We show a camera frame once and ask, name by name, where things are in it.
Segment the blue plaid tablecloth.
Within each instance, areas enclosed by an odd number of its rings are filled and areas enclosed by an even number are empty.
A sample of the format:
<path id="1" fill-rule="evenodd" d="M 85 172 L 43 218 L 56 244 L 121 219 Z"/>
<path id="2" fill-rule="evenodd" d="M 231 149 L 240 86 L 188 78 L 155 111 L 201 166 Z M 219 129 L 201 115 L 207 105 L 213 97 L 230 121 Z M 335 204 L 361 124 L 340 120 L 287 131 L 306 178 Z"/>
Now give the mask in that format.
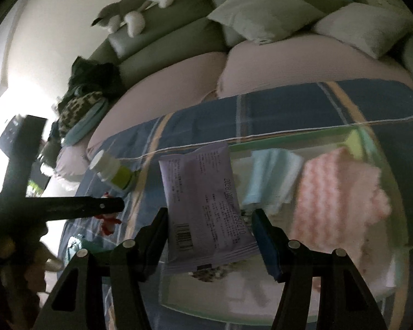
<path id="1" fill-rule="evenodd" d="M 410 278 L 385 305 L 385 318 L 401 316 L 399 329 L 413 329 L 413 90 L 402 83 L 352 80 L 283 86 L 252 92 L 169 113 L 130 127 L 121 113 L 106 116 L 89 152 L 106 150 L 133 168 L 145 169 L 145 185 L 124 197 L 121 226 L 112 236 L 100 233 L 94 218 L 65 223 L 59 245 L 83 235 L 104 249 L 135 235 L 164 204 L 158 160 L 167 153 L 195 150 L 225 140 L 231 144 L 294 135 L 311 130 L 361 125 L 380 145 L 404 203 L 410 247 Z"/>

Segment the shallow green white tray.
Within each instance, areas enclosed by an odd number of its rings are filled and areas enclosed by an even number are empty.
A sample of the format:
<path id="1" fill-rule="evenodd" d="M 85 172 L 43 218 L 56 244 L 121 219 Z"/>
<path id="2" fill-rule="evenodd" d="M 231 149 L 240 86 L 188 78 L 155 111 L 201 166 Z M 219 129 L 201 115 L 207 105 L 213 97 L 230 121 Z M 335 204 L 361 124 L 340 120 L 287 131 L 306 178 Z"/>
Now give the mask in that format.
<path id="1" fill-rule="evenodd" d="M 407 272 L 401 196 L 363 127 L 334 127 L 159 160 L 169 207 L 160 301 L 208 320 L 270 325 L 283 284 L 268 273 L 252 230 L 255 209 L 312 250 L 344 249 L 377 300 Z"/>

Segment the light grey cushion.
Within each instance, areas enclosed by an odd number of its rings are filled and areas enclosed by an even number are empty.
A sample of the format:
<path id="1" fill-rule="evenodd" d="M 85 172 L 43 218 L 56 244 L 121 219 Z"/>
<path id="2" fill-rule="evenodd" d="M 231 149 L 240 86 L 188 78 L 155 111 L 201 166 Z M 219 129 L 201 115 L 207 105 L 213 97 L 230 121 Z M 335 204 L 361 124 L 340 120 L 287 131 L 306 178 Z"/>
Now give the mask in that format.
<path id="1" fill-rule="evenodd" d="M 413 21 L 391 10 L 353 2 L 319 20 L 312 31 L 379 59 L 413 31 Z"/>
<path id="2" fill-rule="evenodd" d="M 304 0 L 226 0 L 208 19 L 263 45 L 285 40 L 325 16 Z"/>

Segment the grey husky plush toy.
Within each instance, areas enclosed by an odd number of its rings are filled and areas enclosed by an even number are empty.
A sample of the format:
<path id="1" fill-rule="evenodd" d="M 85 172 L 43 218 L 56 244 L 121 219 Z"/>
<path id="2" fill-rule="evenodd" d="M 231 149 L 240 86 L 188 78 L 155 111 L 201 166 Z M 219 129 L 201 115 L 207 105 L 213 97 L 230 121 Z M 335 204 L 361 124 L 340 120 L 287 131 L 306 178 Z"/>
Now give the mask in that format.
<path id="1" fill-rule="evenodd" d="M 98 26 L 109 34 L 114 34 L 122 25 L 127 26 L 128 37 L 134 38 L 145 29 L 143 12 L 157 4 L 159 8 L 167 8 L 174 0 L 120 0 L 104 7 L 91 27 Z"/>

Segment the red pink small plush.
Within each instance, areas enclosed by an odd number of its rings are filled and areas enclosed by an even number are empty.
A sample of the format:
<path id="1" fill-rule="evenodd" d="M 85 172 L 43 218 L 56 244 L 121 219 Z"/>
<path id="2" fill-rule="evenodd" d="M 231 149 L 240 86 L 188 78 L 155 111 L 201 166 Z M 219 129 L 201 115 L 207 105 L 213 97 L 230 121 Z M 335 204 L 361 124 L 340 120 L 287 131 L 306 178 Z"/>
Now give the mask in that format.
<path id="1" fill-rule="evenodd" d="M 118 214 L 100 214 L 96 215 L 94 218 L 100 221 L 100 231 L 102 235 L 110 236 L 114 233 L 117 225 L 122 224 L 121 220 L 118 219 Z"/>

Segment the light grey middle cushion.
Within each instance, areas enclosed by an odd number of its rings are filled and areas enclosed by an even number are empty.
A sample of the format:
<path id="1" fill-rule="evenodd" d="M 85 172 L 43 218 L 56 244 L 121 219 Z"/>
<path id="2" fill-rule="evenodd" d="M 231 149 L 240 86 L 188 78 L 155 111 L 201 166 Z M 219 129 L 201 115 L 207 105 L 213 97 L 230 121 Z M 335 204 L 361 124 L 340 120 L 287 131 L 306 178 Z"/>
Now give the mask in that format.
<path id="1" fill-rule="evenodd" d="M 208 19 L 263 45 L 285 40 L 325 16 L 304 0 L 226 0 Z"/>

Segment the pink sofa seat cover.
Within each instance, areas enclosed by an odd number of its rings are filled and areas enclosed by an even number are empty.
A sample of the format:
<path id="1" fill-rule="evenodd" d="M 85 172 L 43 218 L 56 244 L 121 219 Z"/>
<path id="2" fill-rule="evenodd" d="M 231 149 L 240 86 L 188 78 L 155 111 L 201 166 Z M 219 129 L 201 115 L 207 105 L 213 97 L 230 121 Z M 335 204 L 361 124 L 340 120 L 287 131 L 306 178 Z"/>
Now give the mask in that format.
<path id="1" fill-rule="evenodd" d="M 268 45 L 245 41 L 229 53 L 191 57 L 129 88 L 100 124 L 75 145 L 60 150 L 55 172 L 78 180 L 93 153 L 110 136 L 204 101 L 278 86 L 358 78 L 398 81 L 413 89 L 413 77 L 392 58 L 376 60 L 318 34 L 301 34 Z"/>

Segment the green small box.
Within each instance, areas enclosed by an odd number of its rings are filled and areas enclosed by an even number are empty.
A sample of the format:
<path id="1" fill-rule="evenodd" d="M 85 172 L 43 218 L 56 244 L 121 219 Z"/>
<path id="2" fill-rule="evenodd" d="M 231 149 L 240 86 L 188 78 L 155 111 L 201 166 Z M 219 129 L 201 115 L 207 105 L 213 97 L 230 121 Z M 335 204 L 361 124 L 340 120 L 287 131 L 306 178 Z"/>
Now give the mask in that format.
<path id="1" fill-rule="evenodd" d="M 352 130 L 340 145 L 346 147 L 355 160 L 372 161 L 375 146 L 373 139 L 364 129 Z"/>

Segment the teal tissue pack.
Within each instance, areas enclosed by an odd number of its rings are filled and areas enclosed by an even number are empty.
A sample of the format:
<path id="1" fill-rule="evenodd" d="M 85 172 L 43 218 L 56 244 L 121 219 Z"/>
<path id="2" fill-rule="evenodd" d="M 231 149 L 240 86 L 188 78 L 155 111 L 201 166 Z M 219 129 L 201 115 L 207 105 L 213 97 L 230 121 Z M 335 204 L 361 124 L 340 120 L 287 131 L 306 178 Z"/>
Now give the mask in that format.
<path id="1" fill-rule="evenodd" d="M 82 248 L 82 239 L 83 237 L 81 234 L 71 236 L 68 239 L 64 257 L 65 265 L 67 265 L 75 254 Z"/>

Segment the pink white zigzag cloth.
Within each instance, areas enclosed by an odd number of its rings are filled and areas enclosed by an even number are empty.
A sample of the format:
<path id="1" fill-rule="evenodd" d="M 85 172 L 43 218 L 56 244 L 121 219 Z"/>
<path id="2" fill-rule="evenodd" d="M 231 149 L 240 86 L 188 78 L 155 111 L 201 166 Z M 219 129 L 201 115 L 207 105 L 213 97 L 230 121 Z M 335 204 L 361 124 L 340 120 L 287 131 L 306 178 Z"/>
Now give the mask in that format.
<path id="1" fill-rule="evenodd" d="M 343 248 L 358 266 L 368 227 L 391 211 L 381 170 L 339 147 L 305 163 L 289 237 L 320 252 Z"/>

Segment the leopard print fabric band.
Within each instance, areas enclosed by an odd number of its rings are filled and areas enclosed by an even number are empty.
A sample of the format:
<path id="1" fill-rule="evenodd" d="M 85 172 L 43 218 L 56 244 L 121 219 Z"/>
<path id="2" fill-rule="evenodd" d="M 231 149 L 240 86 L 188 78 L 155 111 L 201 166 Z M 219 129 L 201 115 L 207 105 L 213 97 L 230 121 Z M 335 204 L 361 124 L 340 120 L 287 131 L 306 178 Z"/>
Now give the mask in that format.
<path id="1" fill-rule="evenodd" d="M 198 270 L 195 272 L 189 272 L 189 275 L 192 278 L 197 279 L 198 281 L 201 281 L 201 282 L 216 282 L 216 281 L 222 280 L 225 277 L 227 277 L 227 275 L 231 273 L 232 271 L 234 271 L 234 269 L 235 269 L 234 263 L 230 263 L 227 265 L 221 265 L 221 266 L 214 267 L 214 268 L 208 268 L 204 270 Z"/>

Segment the blue face mask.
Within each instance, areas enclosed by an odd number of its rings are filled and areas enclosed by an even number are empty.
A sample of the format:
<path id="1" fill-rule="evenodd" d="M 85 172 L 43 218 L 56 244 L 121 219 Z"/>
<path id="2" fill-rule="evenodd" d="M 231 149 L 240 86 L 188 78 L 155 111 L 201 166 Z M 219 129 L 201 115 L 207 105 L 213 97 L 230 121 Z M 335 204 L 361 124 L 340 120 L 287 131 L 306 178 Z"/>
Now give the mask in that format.
<path id="1" fill-rule="evenodd" d="M 290 150 L 270 148 L 253 150 L 251 161 L 249 183 L 241 208 L 245 211 L 263 209 L 268 215 L 276 215 L 292 198 L 304 158 Z"/>

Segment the light grey right cushion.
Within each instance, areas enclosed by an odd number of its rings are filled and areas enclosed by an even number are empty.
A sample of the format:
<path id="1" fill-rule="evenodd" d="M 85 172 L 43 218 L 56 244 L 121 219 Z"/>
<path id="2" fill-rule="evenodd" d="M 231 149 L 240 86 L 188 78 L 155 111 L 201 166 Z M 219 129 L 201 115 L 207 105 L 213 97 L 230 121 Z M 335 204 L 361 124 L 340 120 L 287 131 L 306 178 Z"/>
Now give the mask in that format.
<path id="1" fill-rule="evenodd" d="M 353 2 L 319 20 L 312 31 L 379 59 L 413 31 L 413 21 L 391 10 Z"/>

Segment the purple wet wipes pack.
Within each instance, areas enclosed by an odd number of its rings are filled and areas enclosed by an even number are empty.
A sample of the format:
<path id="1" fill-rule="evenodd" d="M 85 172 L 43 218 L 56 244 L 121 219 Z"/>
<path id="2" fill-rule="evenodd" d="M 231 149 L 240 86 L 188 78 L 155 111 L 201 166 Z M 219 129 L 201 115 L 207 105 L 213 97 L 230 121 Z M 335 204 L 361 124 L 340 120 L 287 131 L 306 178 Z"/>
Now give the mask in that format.
<path id="1" fill-rule="evenodd" d="M 159 159 L 169 211 L 165 272 L 189 273 L 246 260 L 259 247 L 241 211 L 225 142 Z"/>

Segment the white capped green bottle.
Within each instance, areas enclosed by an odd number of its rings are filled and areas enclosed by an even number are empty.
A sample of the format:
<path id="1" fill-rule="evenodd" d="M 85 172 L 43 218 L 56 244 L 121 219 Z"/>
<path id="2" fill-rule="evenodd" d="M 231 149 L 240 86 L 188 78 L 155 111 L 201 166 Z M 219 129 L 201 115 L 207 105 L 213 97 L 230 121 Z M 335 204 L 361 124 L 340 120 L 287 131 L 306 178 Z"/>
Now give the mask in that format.
<path id="1" fill-rule="evenodd" d="M 118 191 L 127 192 L 135 182 L 135 173 L 105 150 L 99 151 L 91 160 L 89 168 L 100 180 Z"/>

